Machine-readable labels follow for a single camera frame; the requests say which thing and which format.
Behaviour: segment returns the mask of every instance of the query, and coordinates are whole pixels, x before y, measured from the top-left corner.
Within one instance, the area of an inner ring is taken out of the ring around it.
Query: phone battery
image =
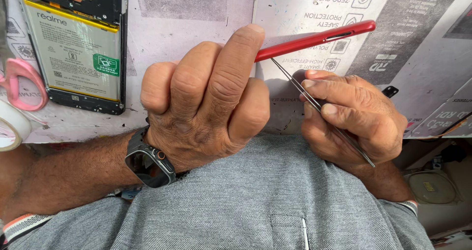
[[[23,0],[48,87],[119,101],[119,26]]]

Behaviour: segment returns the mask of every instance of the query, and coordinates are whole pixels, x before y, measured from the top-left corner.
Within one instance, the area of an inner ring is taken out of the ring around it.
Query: shirt pocket
[[[306,221],[300,216],[271,215],[274,250],[309,250]]]

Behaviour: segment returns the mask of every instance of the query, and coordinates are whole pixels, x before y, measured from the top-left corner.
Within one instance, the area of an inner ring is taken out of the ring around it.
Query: finger
[[[217,43],[202,42],[180,60],[170,82],[170,109],[175,117],[195,116],[221,49]]]
[[[342,83],[347,83],[356,87],[360,88],[366,88],[370,91],[373,91],[375,93],[381,92],[377,87],[372,85],[369,81],[357,76],[357,75],[347,75],[347,76],[337,76],[337,75],[329,75],[326,78],[321,78],[321,79],[326,79],[326,80],[331,80],[331,81],[338,81]]]
[[[355,87],[344,82],[311,79],[304,80],[302,86],[312,97],[330,103],[380,114],[387,114],[390,111],[390,108],[386,107],[383,101],[371,90]]]
[[[306,79],[324,79],[327,77],[337,77],[337,75],[333,72],[329,72],[326,70],[306,70],[305,71]]]
[[[234,32],[221,50],[199,109],[208,121],[226,126],[246,87],[264,36],[260,26],[249,24]]]
[[[332,140],[332,133],[327,122],[309,102],[304,104],[304,114],[302,136],[321,158],[333,156],[337,151],[337,146]]]
[[[393,119],[384,114],[359,111],[354,108],[327,103],[322,106],[324,120],[335,127],[383,145],[386,140],[397,138],[397,125]]]
[[[228,127],[232,142],[247,142],[259,133],[270,116],[268,88],[264,81],[249,78]]]
[[[169,107],[170,80],[177,65],[172,62],[154,63],[146,69],[141,84],[141,103],[155,114],[163,114]]]
[[[299,98],[300,101],[302,101],[302,102],[308,102],[308,99],[307,99],[302,93],[300,93],[300,95],[298,96],[298,98]]]

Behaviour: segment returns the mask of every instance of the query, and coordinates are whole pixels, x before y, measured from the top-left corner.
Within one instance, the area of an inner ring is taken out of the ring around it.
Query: watch face
[[[136,151],[125,159],[128,167],[147,186],[156,188],[168,184],[169,177],[145,151]]]

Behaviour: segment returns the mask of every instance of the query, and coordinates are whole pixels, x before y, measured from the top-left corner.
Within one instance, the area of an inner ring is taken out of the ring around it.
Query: phone frame
[[[44,0],[59,4],[63,8],[67,8],[73,11],[83,12],[93,17],[100,17],[98,19],[107,21],[109,23],[119,25],[119,39],[120,39],[120,75],[119,75],[119,87],[118,87],[118,99],[119,101],[112,101],[108,99],[98,98],[91,95],[84,95],[81,93],[66,91],[62,89],[52,88],[47,85],[48,81],[46,75],[43,72],[40,63],[38,63],[39,72],[43,82],[46,84],[46,92],[49,96],[50,101],[82,110],[91,112],[98,112],[103,114],[120,115],[126,107],[126,63],[127,63],[127,1],[128,0],[92,0],[91,2],[82,1],[76,2],[74,0]],[[25,22],[28,25],[28,38],[30,39],[31,45],[35,56],[38,58],[36,52],[36,42],[33,41],[30,32],[29,19],[23,11]]]

